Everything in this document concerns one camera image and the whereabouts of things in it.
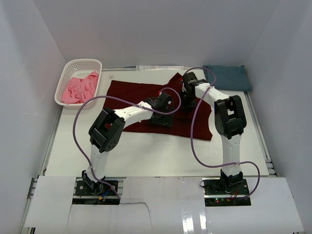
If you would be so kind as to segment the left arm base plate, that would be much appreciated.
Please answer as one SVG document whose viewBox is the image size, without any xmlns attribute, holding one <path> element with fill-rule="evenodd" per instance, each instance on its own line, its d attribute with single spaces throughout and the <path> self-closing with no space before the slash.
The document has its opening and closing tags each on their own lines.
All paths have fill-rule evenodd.
<svg viewBox="0 0 312 234">
<path fill-rule="evenodd" d="M 74 205 L 119 205 L 120 201 L 109 185 L 100 184 L 94 191 L 83 181 L 78 180 L 74 190 Z"/>
</svg>

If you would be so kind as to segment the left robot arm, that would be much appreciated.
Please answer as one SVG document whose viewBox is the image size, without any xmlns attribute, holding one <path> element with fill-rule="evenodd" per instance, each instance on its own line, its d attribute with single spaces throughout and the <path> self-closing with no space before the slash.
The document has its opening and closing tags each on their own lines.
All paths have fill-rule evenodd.
<svg viewBox="0 0 312 234">
<path fill-rule="evenodd" d="M 166 92 L 147 98 L 138 104 L 122 108 L 103 108 L 89 129 L 91 155 L 89 166 L 82 172 L 86 189 L 94 195 L 104 190 L 104 169 L 109 153 L 117 146 L 123 130 L 135 123 L 148 120 L 152 124 L 170 127 L 174 114 L 173 98 Z"/>
</svg>

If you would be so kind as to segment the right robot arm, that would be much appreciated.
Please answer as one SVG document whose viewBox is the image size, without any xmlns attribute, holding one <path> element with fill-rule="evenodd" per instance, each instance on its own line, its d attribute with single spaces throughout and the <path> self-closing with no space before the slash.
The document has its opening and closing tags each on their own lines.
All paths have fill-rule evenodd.
<svg viewBox="0 0 312 234">
<path fill-rule="evenodd" d="M 199 80 L 193 72 L 189 72 L 182 76 L 180 97 L 184 109 L 195 108 L 191 132 L 200 104 L 205 102 L 214 109 L 214 125 L 222 140 L 220 188 L 223 193 L 232 194 L 243 181 L 239 164 L 240 141 L 247 121 L 240 96 L 229 96 L 214 88 L 207 80 Z"/>
</svg>

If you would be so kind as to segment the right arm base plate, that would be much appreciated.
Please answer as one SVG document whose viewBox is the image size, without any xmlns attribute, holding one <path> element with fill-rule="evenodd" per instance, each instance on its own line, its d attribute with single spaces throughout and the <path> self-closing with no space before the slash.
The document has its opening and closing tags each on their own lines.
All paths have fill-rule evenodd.
<svg viewBox="0 0 312 234">
<path fill-rule="evenodd" d="M 225 188 L 219 179 L 205 179 L 199 183 L 204 190 L 206 207 L 251 206 L 251 199 L 244 198 L 249 194 L 246 179 L 232 188 Z"/>
</svg>

